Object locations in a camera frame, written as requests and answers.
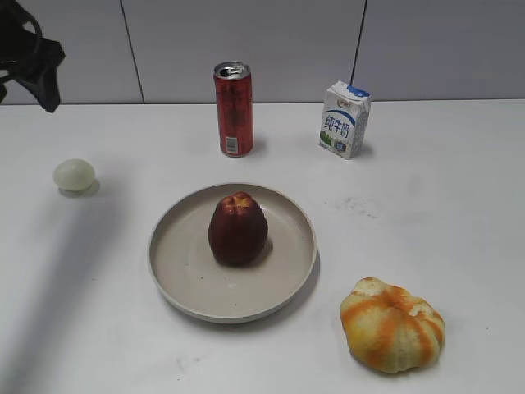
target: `white wall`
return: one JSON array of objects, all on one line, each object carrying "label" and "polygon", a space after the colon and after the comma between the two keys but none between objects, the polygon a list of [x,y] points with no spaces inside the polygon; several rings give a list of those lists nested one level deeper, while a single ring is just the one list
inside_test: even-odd
[{"label": "white wall", "polygon": [[322,101],[349,80],[364,0],[125,0],[146,103],[211,103],[212,70],[247,62],[259,102]]},{"label": "white wall", "polygon": [[368,0],[354,85],[374,99],[525,98],[525,1]]},{"label": "white wall", "polygon": [[[37,19],[45,38],[64,48],[58,68],[63,103],[142,102],[119,0],[18,3]],[[6,87],[4,103],[36,103],[16,82]]]}]

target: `milk carton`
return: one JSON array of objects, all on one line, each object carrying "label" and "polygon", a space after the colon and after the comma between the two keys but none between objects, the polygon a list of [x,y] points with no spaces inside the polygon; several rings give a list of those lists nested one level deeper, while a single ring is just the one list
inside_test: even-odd
[{"label": "milk carton", "polygon": [[342,158],[358,154],[370,113],[370,94],[337,82],[326,91],[319,144]]}]

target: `orange and yellow pumpkin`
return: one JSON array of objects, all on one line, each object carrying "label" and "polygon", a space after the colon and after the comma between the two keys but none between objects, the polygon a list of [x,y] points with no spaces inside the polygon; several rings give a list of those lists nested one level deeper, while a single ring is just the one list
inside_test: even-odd
[{"label": "orange and yellow pumpkin", "polygon": [[429,365],[445,341],[443,319],[423,298],[375,277],[357,283],[340,314],[352,354],[382,372]]}]

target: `black object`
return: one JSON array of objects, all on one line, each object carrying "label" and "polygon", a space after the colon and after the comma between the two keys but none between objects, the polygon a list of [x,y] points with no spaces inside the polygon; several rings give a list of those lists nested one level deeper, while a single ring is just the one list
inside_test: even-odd
[{"label": "black object", "polygon": [[[34,33],[24,29],[26,23]],[[66,55],[57,41],[42,37],[35,18],[15,0],[0,0],[0,102],[6,97],[4,84],[15,80],[24,86],[48,112],[60,104],[57,68]]]}]

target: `plate rim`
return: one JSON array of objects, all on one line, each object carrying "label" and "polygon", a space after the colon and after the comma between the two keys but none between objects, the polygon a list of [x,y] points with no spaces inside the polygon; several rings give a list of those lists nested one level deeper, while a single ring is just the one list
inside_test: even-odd
[{"label": "plate rim", "polygon": [[[310,231],[312,232],[312,238],[313,238],[313,253],[312,253],[313,256],[312,256],[312,259],[310,261],[310,264],[309,264],[309,267],[308,267],[308,271],[305,273],[304,277],[302,278],[302,280],[298,284],[298,286],[284,300],[281,300],[281,301],[277,302],[276,304],[272,305],[270,308],[266,308],[265,310],[261,310],[259,312],[254,313],[254,314],[247,314],[247,315],[242,315],[242,316],[220,316],[220,315],[216,315],[216,314],[206,314],[206,313],[199,312],[198,310],[189,308],[189,307],[181,304],[179,301],[175,300],[171,295],[169,295],[164,290],[164,288],[162,287],[160,282],[158,281],[157,276],[155,275],[155,272],[153,271],[153,262],[152,262],[152,258],[151,258],[153,238],[155,237],[155,235],[157,233],[157,230],[158,230],[162,220],[167,216],[167,214],[169,214],[169,212],[176,205],[180,204],[182,201],[188,199],[192,195],[196,195],[198,193],[202,193],[205,190],[213,189],[213,188],[220,187],[220,186],[230,186],[230,185],[240,185],[240,186],[245,185],[245,186],[259,187],[259,188],[262,188],[262,189],[265,189],[265,190],[270,190],[271,192],[276,193],[279,196],[287,199],[288,201],[290,201],[301,212],[303,217],[306,219],[308,227],[310,228]],[[194,318],[199,318],[201,320],[205,320],[205,321],[208,321],[208,322],[214,322],[214,323],[246,323],[246,322],[249,322],[249,321],[252,321],[252,320],[256,320],[258,318],[263,318],[265,316],[268,316],[269,314],[277,311],[280,307],[285,306],[288,302],[290,302],[295,297],[295,295],[297,295],[297,293],[303,288],[304,284],[307,282],[307,280],[312,275],[312,271],[313,271],[313,269],[314,269],[314,267],[316,265],[318,255],[319,255],[319,250],[318,250],[318,247],[317,247],[317,237],[316,237],[315,231],[313,229],[312,221],[310,220],[310,218],[308,217],[306,212],[304,212],[304,210],[300,207],[300,205],[297,204],[293,199],[291,199],[290,197],[288,197],[287,195],[281,193],[278,190],[272,189],[271,187],[259,185],[259,184],[256,184],[256,183],[249,183],[249,182],[218,183],[218,184],[214,184],[214,185],[210,185],[210,186],[205,186],[205,187],[203,187],[201,189],[198,189],[196,191],[188,193],[184,197],[178,199],[170,208],[168,208],[161,215],[161,217],[156,221],[156,223],[155,223],[155,225],[153,227],[153,231],[151,232],[151,235],[149,236],[149,240],[148,240],[148,270],[149,270],[149,273],[150,273],[150,275],[151,275],[151,277],[153,279],[153,282],[155,283],[155,286],[161,292],[162,296],[166,299],[166,301],[169,304],[173,305],[174,307],[176,307],[178,310],[182,311],[183,313],[188,314],[190,316],[193,316]]]}]

